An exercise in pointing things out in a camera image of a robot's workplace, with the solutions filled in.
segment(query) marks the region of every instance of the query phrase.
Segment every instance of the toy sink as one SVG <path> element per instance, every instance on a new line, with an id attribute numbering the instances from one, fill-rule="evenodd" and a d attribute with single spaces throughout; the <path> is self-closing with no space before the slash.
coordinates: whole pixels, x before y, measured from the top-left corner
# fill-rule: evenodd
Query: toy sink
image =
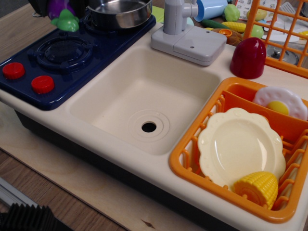
<path id="1" fill-rule="evenodd" d="M 300 230 L 308 198 L 299 198 L 294 215 L 272 223 L 177 176 L 170 154 L 229 71 L 234 47 L 207 67 L 151 48 L 155 25 L 95 78 L 59 107 L 40 110 L 0 90 L 0 99 L 18 115 L 35 121 L 139 178 L 239 230 Z M 265 67 L 256 79 L 284 86 L 308 99 L 308 81 Z M 305 181 L 301 195 L 308 194 Z"/>
<path id="2" fill-rule="evenodd" d="M 123 54 L 76 95 L 70 113 L 149 154 L 170 152 L 220 81 L 164 58 L 146 47 Z"/>

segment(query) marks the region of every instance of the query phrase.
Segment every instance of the blue cup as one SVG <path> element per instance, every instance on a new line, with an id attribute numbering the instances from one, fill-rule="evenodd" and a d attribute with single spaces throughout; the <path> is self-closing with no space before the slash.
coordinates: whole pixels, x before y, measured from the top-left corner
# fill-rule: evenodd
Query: blue cup
<path id="1" fill-rule="evenodd" d="M 225 7 L 228 5 L 227 0 L 197 0 L 198 15 L 194 17 L 197 22 L 204 19 L 210 19 L 222 16 Z"/>

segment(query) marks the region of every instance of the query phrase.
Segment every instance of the orange basket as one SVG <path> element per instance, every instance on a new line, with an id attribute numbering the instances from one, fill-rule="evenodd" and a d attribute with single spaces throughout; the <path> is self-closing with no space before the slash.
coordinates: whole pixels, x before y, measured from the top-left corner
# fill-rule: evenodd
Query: orange basket
<path id="1" fill-rule="evenodd" d="M 308 171 L 308 122 L 253 103 L 255 93 L 263 87 L 237 77 L 224 80 L 171 153 L 169 164 L 179 177 L 268 222 L 283 223 L 296 211 Z M 234 107 L 265 116 L 282 139 L 286 170 L 279 180 L 278 196 L 272 210 L 235 194 L 228 187 L 218 186 L 200 170 L 198 135 L 206 128 L 207 120 L 213 114 Z"/>
<path id="2" fill-rule="evenodd" d="M 294 31 L 294 27 L 296 25 L 297 19 L 308 21 L 308 18 L 303 17 L 300 14 L 300 11 L 303 7 L 303 3 L 308 2 L 308 0 L 298 0 L 297 1 L 298 7 L 297 7 L 295 14 L 283 12 L 283 11 L 280 10 L 280 6 L 282 5 L 282 0 L 277 0 L 276 8 L 265 7 L 263 5 L 260 5 L 260 2 L 261 2 L 260 0 L 254 0 L 252 2 L 250 14 L 249 14 L 250 16 L 249 16 L 249 19 L 247 21 L 247 26 L 246 26 L 246 30 L 245 30 L 245 34 L 244 34 L 244 39 L 251 37 L 252 28 L 253 28 L 254 25 L 259 25 L 259 26 L 263 26 L 263 27 L 268 28 L 269 29 L 268 34 L 267 34 L 268 36 L 267 36 L 266 40 L 263 40 L 266 47 L 271 45 L 273 47 L 277 47 L 277 48 L 282 49 L 282 51 L 281 51 L 281 55 L 280 55 L 279 59 L 267 57 L 265 64 L 268 65 L 268 66 L 272 66 L 272 67 L 278 68 L 280 70 L 301 76 L 301 77 L 308 78 L 308 59 L 307 59 L 307 56 L 308 56 L 308 51 L 307 51 L 308 50 L 308 42 L 307 42 L 308 36 L 300 34 L 300 33 L 296 33 Z M 265 11 L 268 11 L 268 12 L 272 12 L 273 18 L 272 18 L 272 22 L 271 22 L 270 25 L 255 21 L 258 9 L 262 9 L 262 10 L 265 10 Z M 279 27 L 275 26 L 275 22 L 277 20 L 278 15 L 284 15 L 284 16 L 293 18 L 290 30 L 286 30 L 286 29 L 279 28 Z M 284 34 L 287 34 L 288 36 L 286 38 L 285 43 L 275 43 L 275 42 L 270 41 L 269 37 L 270 37 L 270 35 L 273 31 L 279 31 L 279 32 L 283 32 Z M 306 41 L 306 42 L 304 42 L 300 47 L 295 46 L 293 43 L 289 42 L 291 36 L 297 36 L 300 39 L 302 39 L 301 41 Z M 296 54 L 298 56 L 299 61 L 296 65 L 283 61 L 284 56 L 287 55 L 286 52 L 293 52 L 294 54 Z"/>

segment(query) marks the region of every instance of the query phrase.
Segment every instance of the egg yolk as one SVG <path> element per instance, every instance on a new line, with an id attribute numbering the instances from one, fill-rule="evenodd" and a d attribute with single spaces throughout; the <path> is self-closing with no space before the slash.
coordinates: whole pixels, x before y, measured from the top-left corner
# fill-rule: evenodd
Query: egg yolk
<path id="1" fill-rule="evenodd" d="M 288 107 L 280 101 L 272 101 L 266 107 L 271 109 L 271 110 L 274 110 L 276 112 L 280 112 L 282 114 L 285 114 L 285 115 L 289 114 Z"/>

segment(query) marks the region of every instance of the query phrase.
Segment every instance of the sink drain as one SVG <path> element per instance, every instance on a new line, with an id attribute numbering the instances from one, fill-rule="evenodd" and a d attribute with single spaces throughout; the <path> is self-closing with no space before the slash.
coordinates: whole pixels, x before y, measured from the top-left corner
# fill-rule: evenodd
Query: sink drain
<path id="1" fill-rule="evenodd" d="M 154 110 L 136 112 L 130 117 L 128 125 L 132 136 L 144 142 L 160 140 L 170 128 L 168 118 Z"/>

